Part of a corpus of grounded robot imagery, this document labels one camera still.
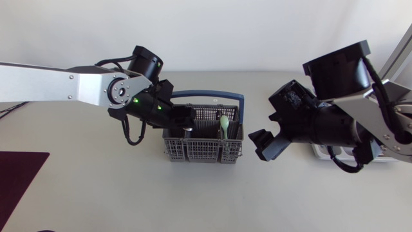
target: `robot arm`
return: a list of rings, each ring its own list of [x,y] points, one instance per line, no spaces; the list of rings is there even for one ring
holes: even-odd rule
[[[0,63],[0,102],[81,101],[113,109],[124,107],[133,96],[152,86],[139,75],[99,66],[60,70],[23,64]]]
[[[269,119],[281,130],[276,137],[266,130],[249,135],[259,158],[275,159],[291,142],[303,142],[329,146],[331,159],[348,172],[381,152],[412,162],[411,90],[381,82],[365,58],[369,53],[362,41],[304,64],[317,96],[291,81],[269,98],[276,109]],[[331,146],[353,147],[358,166],[342,164]]]
[[[119,62],[131,61],[123,70]],[[114,63],[119,71],[101,67]],[[81,101],[107,107],[109,115],[122,121],[129,140],[127,115],[138,117],[154,128],[192,128],[196,112],[171,101],[173,85],[159,81],[162,60],[149,50],[136,46],[131,57],[100,61],[94,66],[67,70],[23,64],[0,63],[0,102]]]

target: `dishwasher cutlery basket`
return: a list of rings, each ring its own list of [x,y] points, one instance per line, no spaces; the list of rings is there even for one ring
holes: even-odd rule
[[[243,109],[242,94],[209,90],[188,90],[173,92],[176,97],[223,97],[239,101],[239,107],[203,104],[187,104],[196,110],[195,127],[192,131],[164,129],[165,153],[172,162],[217,162],[234,164],[242,156]],[[224,139],[220,127],[220,115],[229,118],[227,136]]]

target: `white tabletop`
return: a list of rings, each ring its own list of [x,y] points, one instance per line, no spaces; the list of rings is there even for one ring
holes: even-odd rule
[[[274,113],[268,97],[292,79],[308,86],[309,77],[163,73],[161,79],[174,90],[245,96],[243,156],[235,165],[170,162],[162,130],[148,127],[143,142],[130,146],[105,108],[33,102],[0,121],[0,147],[50,157],[4,231],[412,231],[412,164],[373,163],[348,174],[316,159],[307,144],[290,145],[272,162],[258,159],[247,134],[279,131],[268,119]],[[199,97],[176,102],[216,104]],[[138,120],[131,131],[136,139]]]

